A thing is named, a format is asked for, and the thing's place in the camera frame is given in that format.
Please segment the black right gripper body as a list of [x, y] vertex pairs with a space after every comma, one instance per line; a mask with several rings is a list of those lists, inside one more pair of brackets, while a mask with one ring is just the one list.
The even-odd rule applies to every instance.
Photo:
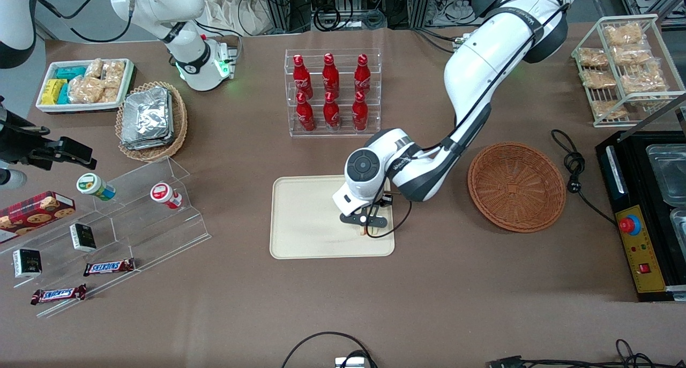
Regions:
[[[52, 149], [55, 141], [45, 136], [50, 129], [37, 126], [1, 107], [1, 159], [6, 163], [33, 166], [33, 150]], [[61, 162], [54, 150], [54, 162]]]

